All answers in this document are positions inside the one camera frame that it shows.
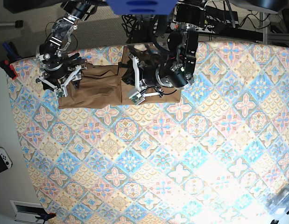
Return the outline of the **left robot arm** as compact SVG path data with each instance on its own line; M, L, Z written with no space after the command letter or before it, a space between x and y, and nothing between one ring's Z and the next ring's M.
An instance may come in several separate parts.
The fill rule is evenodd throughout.
M179 0L169 15L123 15L128 43L152 42L157 54L141 60L131 49L122 81L131 85L135 105L148 97L169 96L194 83L198 29L204 26L205 0Z

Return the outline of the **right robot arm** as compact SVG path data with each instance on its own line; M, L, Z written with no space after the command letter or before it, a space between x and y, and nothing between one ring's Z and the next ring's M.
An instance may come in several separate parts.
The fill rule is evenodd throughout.
M62 4L66 14L57 19L51 34L39 45L36 58L42 74L35 80L41 82L44 90L54 92L56 99L68 96L67 86L72 83L79 88L87 61L79 53L68 51L72 33L78 28L78 21L85 21L96 13L99 6L107 6L101 0L72 0Z

